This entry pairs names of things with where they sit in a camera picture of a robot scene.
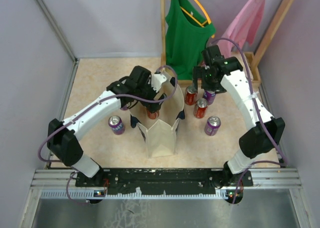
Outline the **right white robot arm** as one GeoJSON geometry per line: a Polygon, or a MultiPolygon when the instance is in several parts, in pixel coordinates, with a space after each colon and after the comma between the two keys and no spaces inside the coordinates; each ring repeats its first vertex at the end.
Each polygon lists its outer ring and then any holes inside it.
{"type": "Polygon", "coordinates": [[[239,139],[239,150],[224,166],[224,182],[233,186],[241,180],[241,172],[257,157],[279,144],[285,122],[282,118],[275,118],[261,103],[236,57],[225,58],[217,45],[204,49],[201,54],[204,67],[194,67],[193,86],[197,87],[201,80],[201,88],[206,91],[228,92],[247,129],[239,139]]]}

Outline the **beige canvas tote bag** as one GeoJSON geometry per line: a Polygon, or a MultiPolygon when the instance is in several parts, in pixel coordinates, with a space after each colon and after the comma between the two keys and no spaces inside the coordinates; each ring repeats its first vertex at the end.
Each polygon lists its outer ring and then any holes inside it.
{"type": "Polygon", "coordinates": [[[156,119],[150,119],[147,109],[141,103],[131,108],[130,122],[132,128],[138,128],[146,144],[148,158],[169,156],[176,154],[176,143],[179,123],[185,119],[184,95],[179,85],[175,86],[174,77],[162,72],[162,78],[167,81],[159,90],[161,94],[172,97],[164,101],[156,119]]]}

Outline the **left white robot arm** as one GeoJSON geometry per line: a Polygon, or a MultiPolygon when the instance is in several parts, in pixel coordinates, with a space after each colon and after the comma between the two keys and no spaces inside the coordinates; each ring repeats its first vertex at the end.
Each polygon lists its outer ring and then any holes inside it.
{"type": "Polygon", "coordinates": [[[103,183],[101,166],[86,155],[80,140],[102,119],[126,104],[139,101],[149,111],[160,109],[167,95],[161,88],[175,80],[163,69],[152,73],[150,70],[135,66],[129,76],[120,78],[107,86],[106,90],[76,114],[63,121],[52,120],[48,126],[48,149],[67,167],[86,176],[93,186],[103,183]]]}

